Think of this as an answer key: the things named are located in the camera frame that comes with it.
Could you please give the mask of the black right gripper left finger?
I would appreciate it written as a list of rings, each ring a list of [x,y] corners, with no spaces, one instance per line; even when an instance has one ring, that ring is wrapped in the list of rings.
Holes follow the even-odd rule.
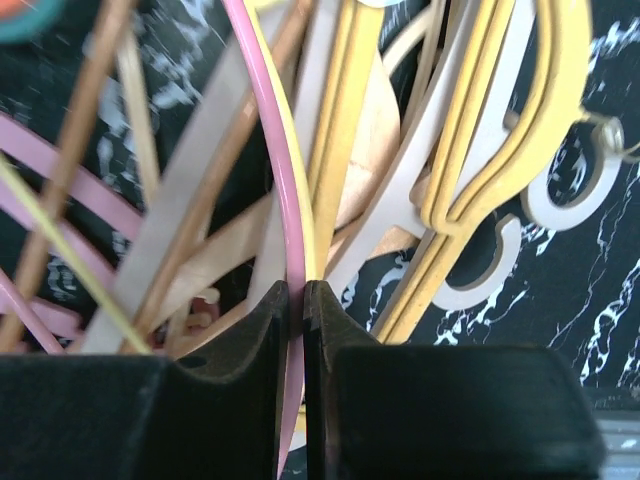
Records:
[[[1,360],[5,479],[272,479],[289,292],[174,361],[146,355]]]

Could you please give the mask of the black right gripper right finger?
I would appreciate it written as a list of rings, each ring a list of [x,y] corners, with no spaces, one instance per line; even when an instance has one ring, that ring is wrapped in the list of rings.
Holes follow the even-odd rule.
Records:
[[[539,346],[383,345],[324,281],[304,294],[312,479],[596,479],[606,447]]]

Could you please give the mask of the orange plastic hanger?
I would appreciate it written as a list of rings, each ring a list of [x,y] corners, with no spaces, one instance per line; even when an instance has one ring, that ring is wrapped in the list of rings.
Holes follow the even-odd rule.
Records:
[[[30,0],[0,0],[2,22],[17,20],[38,11],[38,2]]]

